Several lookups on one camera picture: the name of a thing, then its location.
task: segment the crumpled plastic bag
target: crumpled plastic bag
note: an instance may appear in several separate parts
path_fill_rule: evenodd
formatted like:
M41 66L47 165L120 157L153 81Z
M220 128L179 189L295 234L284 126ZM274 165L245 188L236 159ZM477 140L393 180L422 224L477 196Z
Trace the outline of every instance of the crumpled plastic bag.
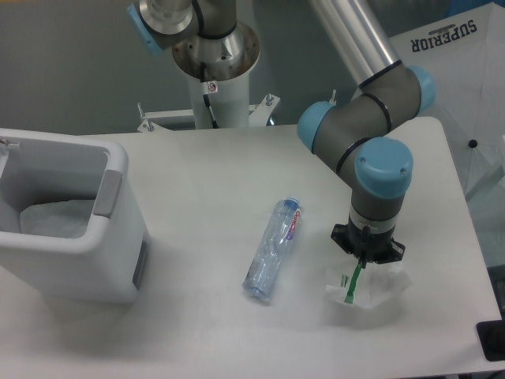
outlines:
M326 272L325 298L347 306L373 309L391 298L399 296L412 284L402 262L377 265L368 263L357 278L352 303L346 302L357 259L349 259L339 269Z
M94 200L37 204L20 214L21 233L46 237L79 238L86 233Z

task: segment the blue joint cap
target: blue joint cap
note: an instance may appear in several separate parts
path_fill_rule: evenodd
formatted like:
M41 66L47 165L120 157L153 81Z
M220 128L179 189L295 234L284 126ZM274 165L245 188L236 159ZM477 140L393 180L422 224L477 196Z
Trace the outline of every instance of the blue joint cap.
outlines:
M323 121L326 113L333 106L328 101L320 101L308 107L298 120L298 138L301 139L303 144L307 146L310 152L314 144L314 137L319 128L321 121Z
M139 13L137 13L137 9L135 8L135 5L130 4L126 10L128 11L129 18L133 21L133 24L135 25L135 29L137 30L138 35L142 39L142 42L144 42L145 46L148 47L149 52L153 55L158 55L158 54L163 53L163 50L161 50L161 47L159 47L159 45L156 43L156 41L154 41L151 34L146 29L144 23L140 19Z
M385 200L405 195L412 180L412 167L409 148L387 137L365 142L354 162L356 178L362 187Z
M420 114L425 109L431 107L436 97L436 86L435 81L432 76L425 71L420 66L411 66L409 70L412 71L419 81L419 86L421 87L421 105L419 106L419 111L417 114Z

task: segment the white plastic bin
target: white plastic bin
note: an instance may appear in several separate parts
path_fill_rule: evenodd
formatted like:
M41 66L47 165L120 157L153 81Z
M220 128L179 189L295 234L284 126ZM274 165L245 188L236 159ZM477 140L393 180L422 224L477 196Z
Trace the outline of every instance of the white plastic bin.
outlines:
M44 294L132 302L149 234L116 143L0 129L0 265ZM21 233L31 205L94 200L84 235Z

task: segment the bottle label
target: bottle label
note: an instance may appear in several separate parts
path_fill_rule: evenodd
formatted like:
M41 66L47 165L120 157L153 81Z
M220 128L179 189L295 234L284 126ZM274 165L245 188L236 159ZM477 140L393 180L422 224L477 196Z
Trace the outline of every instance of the bottle label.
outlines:
M290 229L287 232L286 239L288 241L292 240L294 237L294 231L297 228L297 222L298 222L298 219L300 218L300 216L301 216L301 210L297 209L297 211L294 213L293 220L291 221Z

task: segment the table surface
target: table surface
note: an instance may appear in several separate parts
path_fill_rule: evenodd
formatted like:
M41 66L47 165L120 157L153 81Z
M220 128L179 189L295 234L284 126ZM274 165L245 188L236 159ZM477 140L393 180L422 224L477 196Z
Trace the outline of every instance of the table surface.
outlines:
M327 268L354 258L330 239L350 189L294 126L100 136L129 153L152 236L130 306L42 296L0 268L2 377L381 378L505 369L475 324L499 318L443 130L417 118L391 136L414 156L395 237L413 285L364 311L324 299ZM245 296L275 202L303 214L271 304Z

